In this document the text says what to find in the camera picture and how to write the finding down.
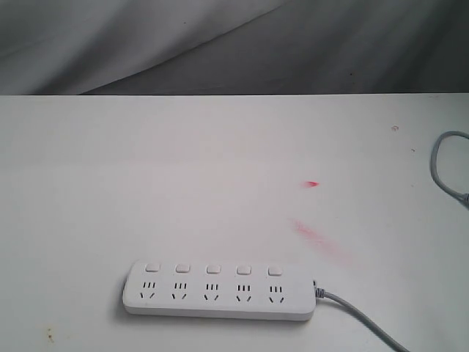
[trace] pink smudge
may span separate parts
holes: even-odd
[[[343,262],[344,264],[350,264],[351,257],[343,252],[337,244],[333,241],[329,241],[324,236],[321,236],[317,232],[307,227],[304,223],[298,220],[292,220],[293,226],[296,232],[300,233],[303,237],[309,240],[317,248],[321,249],[327,255],[334,257],[335,259]]]
[[[314,181],[306,181],[303,186],[305,186],[306,188],[311,188],[311,187],[316,187],[316,186],[319,186],[319,183],[318,182],[314,182]]]

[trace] power cord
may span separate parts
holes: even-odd
[[[469,134],[464,133],[464,132],[459,132],[459,131],[448,131],[443,133],[441,136],[438,137],[437,141],[433,145],[432,149],[432,155],[430,156],[430,174],[432,175],[432,179],[434,182],[443,189],[447,194],[452,196],[453,198],[459,200],[462,204],[469,206],[469,193],[463,194],[456,192],[449,188],[447,185],[443,183],[443,181],[440,179],[440,176],[438,175],[437,172],[437,155],[438,155],[438,150],[440,149],[440,144],[441,142],[451,136],[458,136],[462,138],[469,139]]]
[[[384,330],[382,330],[373,320],[368,318],[365,314],[363,314],[358,308],[354,307],[349,302],[345,301],[344,299],[329,293],[328,291],[324,290],[323,288],[315,287],[315,294],[316,298],[329,298],[332,301],[335,301],[338,304],[341,304],[348,312],[353,315],[355,318],[359,319],[365,326],[368,327],[376,336],[378,336],[384,343],[386,343],[389,347],[394,349],[397,352],[409,352],[404,346],[398,343],[395,339],[391,336],[386,334]]]

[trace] white table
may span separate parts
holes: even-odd
[[[469,95],[2,97],[0,351],[389,351],[324,301],[301,324],[128,315],[140,258],[304,263],[411,351],[466,351],[469,212],[428,167],[447,130]],[[443,143],[459,191],[468,158]]]

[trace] gray cloth backdrop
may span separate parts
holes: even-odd
[[[0,94],[469,92],[467,0],[0,0]]]

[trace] white power strip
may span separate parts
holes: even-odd
[[[132,314],[308,320],[314,280],[299,265],[135,263],[122,297]]]

